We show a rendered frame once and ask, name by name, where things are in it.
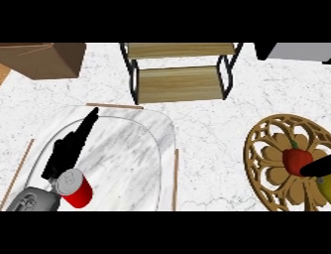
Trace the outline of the white marble tray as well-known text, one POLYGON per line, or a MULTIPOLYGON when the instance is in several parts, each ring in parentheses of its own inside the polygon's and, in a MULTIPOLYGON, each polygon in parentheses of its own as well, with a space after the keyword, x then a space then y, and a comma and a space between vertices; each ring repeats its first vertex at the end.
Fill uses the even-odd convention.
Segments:
POLYGON ((0 203, 7 209, 27 187, 45 191, 42 178, 55 142, 79 129, 97 111, 77 168, 92 186, 86 211, 172 211, 176 209, 178 160, 175 125, 169 116, 139 106, 88 104, 63 108, 29 145, 0 203))

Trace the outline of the round golden openwork placemat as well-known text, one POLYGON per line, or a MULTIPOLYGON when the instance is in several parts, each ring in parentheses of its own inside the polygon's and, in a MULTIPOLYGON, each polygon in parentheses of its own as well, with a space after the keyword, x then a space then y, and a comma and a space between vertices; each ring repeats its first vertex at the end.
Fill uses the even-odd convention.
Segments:
POLYGON ((283 164, 283 151, 290 141, 312 154, 314 161, 331 155, 331 133, 312 120, 292 114, 264 118, 252 127, 244 147, 249 182, 256 196, 271 211, 290 211, 297 205, 306 211, 330 205, 317 177, 299 177, 283 164))

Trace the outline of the red bell pepper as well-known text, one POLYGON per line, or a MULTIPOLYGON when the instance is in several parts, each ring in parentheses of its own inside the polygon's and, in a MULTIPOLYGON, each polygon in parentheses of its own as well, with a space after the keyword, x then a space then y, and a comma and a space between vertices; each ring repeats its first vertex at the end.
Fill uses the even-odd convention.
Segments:
POLYGON ((283 164, 289 173, 302 177, 300 169, 314 162, 312 154, 299 148, 297 142, 290 141, 292 148, 283 151, 283 164))

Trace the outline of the red can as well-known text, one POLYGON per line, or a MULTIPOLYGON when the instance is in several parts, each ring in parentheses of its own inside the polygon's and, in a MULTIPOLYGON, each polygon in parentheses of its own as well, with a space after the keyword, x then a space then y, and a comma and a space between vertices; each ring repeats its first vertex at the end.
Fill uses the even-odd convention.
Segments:
POLYGON ((92 187, 79 169, 70 169, 61 174, 57 191, 75 208, 88 206, 92 200, 92 187))

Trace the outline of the brown box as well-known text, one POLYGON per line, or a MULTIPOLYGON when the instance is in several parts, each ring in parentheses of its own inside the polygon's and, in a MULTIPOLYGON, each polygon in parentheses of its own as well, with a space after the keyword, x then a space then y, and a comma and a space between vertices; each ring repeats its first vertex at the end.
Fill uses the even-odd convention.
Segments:
POLYGON ((0 64, 33 80, 80 76, 86 43, 0 43, 0 64))

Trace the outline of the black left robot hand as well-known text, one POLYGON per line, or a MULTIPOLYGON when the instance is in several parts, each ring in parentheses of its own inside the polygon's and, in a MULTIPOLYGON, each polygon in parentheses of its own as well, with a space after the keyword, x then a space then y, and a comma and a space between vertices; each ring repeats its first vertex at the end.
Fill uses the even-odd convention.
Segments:
POLYGON ((55 142, 54 153, 42 173, 45 180, 57 179, 67 170, 76 167, 86 138, 97 120, 98 108, 92 110, 83 119, 79 129, 55 142))

